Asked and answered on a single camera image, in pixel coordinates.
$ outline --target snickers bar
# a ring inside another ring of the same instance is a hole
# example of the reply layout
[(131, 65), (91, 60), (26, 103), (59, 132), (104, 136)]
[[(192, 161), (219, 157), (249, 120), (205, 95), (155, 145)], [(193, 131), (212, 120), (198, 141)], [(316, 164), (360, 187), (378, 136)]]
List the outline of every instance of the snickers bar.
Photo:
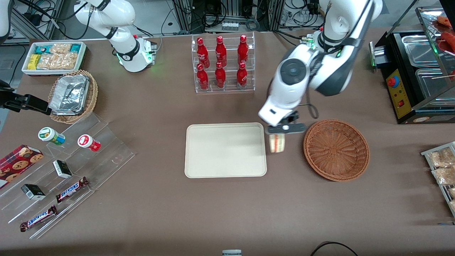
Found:
[(63, 200), (72, 196), (74, 193), (76, 193), (76, 191), (80, 190), (83, 186), (85, 186), (87, 184), (88, 184), (88, 180), (86, 177), (80, 179), (79, 181), (77, 181), (77, 183), (75, 183), (74, 185), (72, 185), (71, 187), (69, 187), (68, 189), (63, 191), (60, 195), (56, 195), (57, 203), (61, 203)]
[(23, 222), (21, 225), (20, 225), (20, 231), (21, 232), (25, 232), (27, 231), (28, 229), (32, 228), (33, 225), (35, 225), (36, 223), (39, 223), (41, 221), (43, 221), (44, 219), (46, 219), (47, 217), (49, 216), (52, 216), (52, 215), (57, 215), (58, 212), (57, 212), (57, 208), (55, 205), (51, 206), (51, 208), (45, 212), (43, 212), (42, 214), (36, 216), (35, 218), (27, 221), (27, 222)]

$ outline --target red soda bottle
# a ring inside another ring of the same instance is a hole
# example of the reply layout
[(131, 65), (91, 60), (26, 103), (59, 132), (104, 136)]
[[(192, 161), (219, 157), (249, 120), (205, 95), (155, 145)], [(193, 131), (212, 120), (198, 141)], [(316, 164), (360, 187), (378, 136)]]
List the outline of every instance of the red soda bottle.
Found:
[(247, 75), (248, 72), (245, 69), (245, 63), (241, 62), (239, 66), (239, 69), (237, 70), (237, 88), (240, 90), (245, 89), (247, 86)]
[(198, 37), (197, 41), (197, 58), (199, 62), (204, 65), (204, 68), (210, 67), (210, 61), (208, 60), (208, 51), (204, 45), (204, 40)]
[(204, 70), (204, 66), (201, 63), (197, 64), (197, 82), (199, 83), (199, 87), (201, 90), (206, 91), (208, 90), (208, 75), (207, 72)]
[(215, 77), (217, 79), (218, 88), (223, 89), (224, 85), (226, 84), (226, 72), (224, 71), (223, 65), (220, 61), (217, 62)]
[(247, 36), (241, 35), (240, 36), (240, 44), (237, 48), (237, 55), (238, 55), (238, 63), (240, 65), (241, 62), (247, 63), (248, 60), (248, 45), (247, 45)]
[(223, 37), (217, 36), (217, 48), (215, 49), (217, 55), (217, 61), (221, 62), (223, 67), (227, 65), (228, 57), (226, 54), (226, 46), (223, 43)]

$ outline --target yellow control panel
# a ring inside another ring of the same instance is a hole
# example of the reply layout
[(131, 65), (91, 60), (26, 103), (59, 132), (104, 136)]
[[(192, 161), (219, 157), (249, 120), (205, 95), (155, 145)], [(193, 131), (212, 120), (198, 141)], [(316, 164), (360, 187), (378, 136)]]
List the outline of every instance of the yellow control panel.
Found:
[(401, 82), (401, 76), (399, 75), (398, 69), (387, 78), (386, 82), (397, 117), (402, 118), (411, 112), (412, 108), (409, 103), (408, 96), (406, 95), (406, 91), (404, 90), (403, 83)]

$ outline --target round basket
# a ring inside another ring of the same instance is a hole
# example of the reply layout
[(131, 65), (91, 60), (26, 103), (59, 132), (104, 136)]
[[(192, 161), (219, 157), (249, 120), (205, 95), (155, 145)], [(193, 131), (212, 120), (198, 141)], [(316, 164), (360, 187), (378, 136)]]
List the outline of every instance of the round basket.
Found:
[(319, 121), (308, 129), (303, 152), (318, 174), (333, 181), (358, 178), (370, 158), (363, 135), (354, 126), (335, 119)]
[[(98, 96), (98, 85), (96, 84), (95, 79), (93, 79), (93, 76), (89, 72), (84, 71), (84, 70), (70, 72), (63, 76), (67, 77), (67, 76), (75, 76), (75, 75), (84, 75), (90, 79), (90, 84), (89, 84), (89, 88), (88, 88), (88, 92), (87, 92), (87, 99), (86, 99), (86, 103), (85, 103), (85, 110), (79, 116), (57, 116), (57, 115), (51, 114), (51, 119), (56, 122), (74, 124), (77, 120), (82, 119), (83, 117), (89, 116), (93, 112), (93, 109), (95, 108), (96, 97)], [(49, 96), (47, 97), (48, 102), (51, 102), (52, 95), (54, 94), (56, 85), (57, 85), (57, 81), (54, 83), (54, 86), (52, 86), (51, 92), (50, 92)]]

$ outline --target stainless steel tray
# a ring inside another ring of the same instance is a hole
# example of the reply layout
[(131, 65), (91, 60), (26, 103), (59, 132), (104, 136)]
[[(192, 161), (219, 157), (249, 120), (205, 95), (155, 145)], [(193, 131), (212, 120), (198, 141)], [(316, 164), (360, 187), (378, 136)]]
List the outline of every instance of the stainless steel tray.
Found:
[(414, 67), (438, 67), (435, 54), (425, 35), (404, 36), (401, 41), (411, 65)]
[[(415, 72), (417, 80), (419, 81), (420, 89), (422, 90), (425, 98), (439, 93), (443, 88), (447, 87), (447, 82), (443, 78), (431, 79), (432, 77), (443, 76), (440, 68), (421, 68)], [(430, 104), (440, 105), (455, 105), (455, 87), (441, 94)]]

